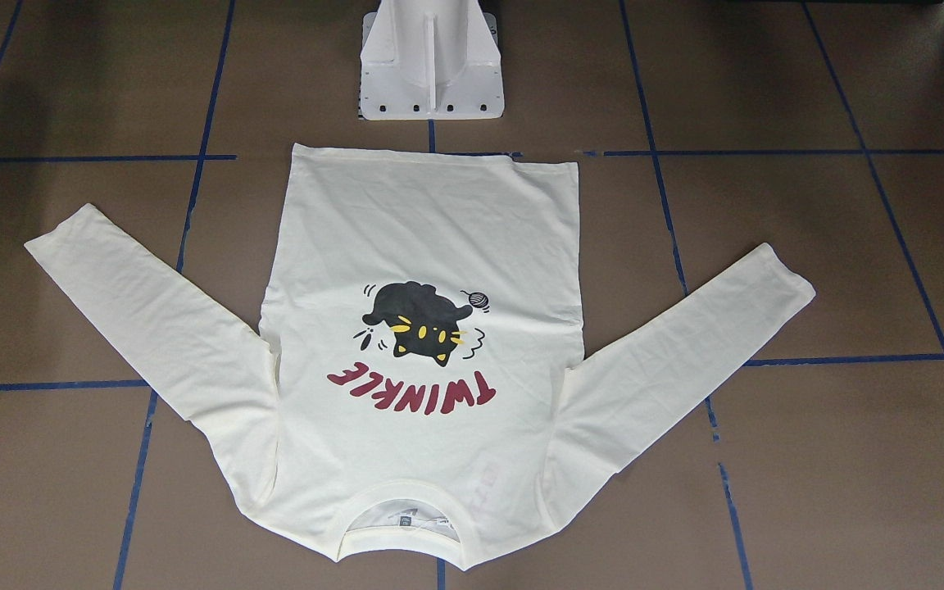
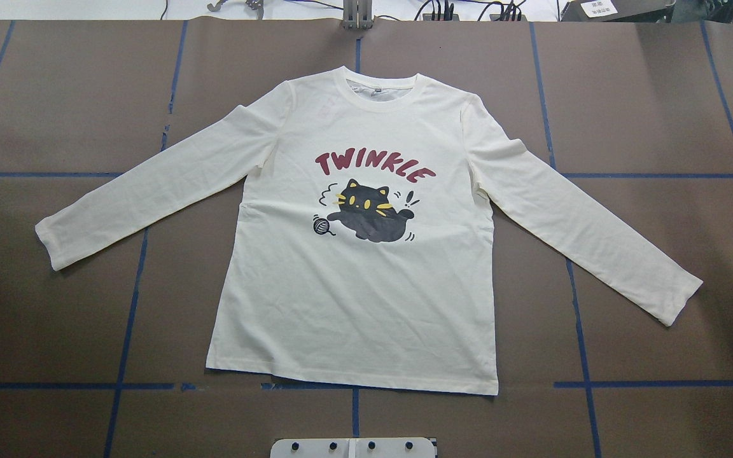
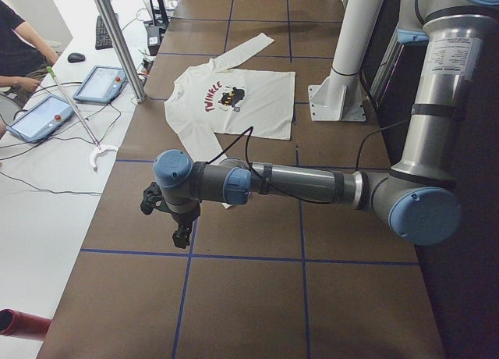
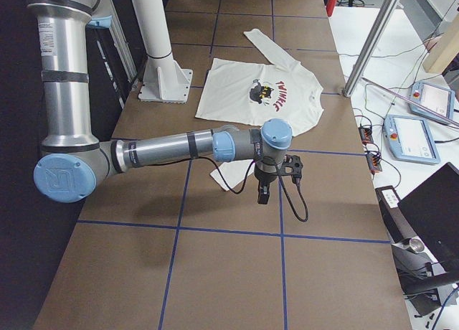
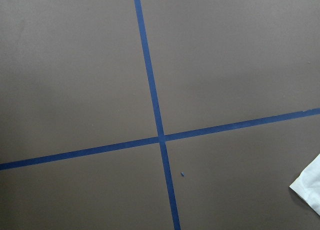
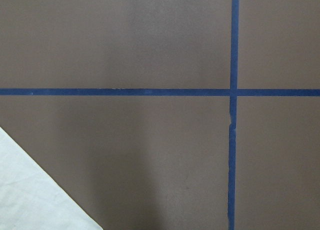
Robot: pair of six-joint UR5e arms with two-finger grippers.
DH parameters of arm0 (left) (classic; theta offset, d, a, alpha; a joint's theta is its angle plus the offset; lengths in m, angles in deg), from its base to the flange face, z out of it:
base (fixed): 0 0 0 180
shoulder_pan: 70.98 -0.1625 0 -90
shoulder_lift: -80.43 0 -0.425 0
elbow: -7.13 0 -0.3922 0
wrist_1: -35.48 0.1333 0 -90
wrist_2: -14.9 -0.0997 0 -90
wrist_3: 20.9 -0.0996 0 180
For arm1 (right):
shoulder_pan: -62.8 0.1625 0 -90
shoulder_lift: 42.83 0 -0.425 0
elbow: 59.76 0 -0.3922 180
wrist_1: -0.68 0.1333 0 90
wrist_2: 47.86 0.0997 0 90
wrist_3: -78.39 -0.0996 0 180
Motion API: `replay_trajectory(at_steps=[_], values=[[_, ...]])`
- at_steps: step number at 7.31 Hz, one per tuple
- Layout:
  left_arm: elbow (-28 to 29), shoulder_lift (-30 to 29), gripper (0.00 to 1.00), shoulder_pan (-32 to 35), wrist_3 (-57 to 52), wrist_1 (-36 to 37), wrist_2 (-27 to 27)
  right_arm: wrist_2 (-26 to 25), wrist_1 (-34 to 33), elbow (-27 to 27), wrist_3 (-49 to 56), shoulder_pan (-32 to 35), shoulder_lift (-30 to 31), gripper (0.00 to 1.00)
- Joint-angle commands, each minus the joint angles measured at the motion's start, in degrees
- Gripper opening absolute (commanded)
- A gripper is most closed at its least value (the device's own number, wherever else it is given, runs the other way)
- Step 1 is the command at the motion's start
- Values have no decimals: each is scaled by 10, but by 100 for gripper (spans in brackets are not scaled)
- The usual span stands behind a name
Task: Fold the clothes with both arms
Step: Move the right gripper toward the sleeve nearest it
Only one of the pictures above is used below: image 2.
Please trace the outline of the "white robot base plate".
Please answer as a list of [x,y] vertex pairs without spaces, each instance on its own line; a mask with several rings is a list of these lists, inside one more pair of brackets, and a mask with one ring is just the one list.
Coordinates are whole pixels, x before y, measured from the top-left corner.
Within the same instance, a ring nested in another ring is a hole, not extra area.
[[285,438],[270,457],[437,457],[435,438]]

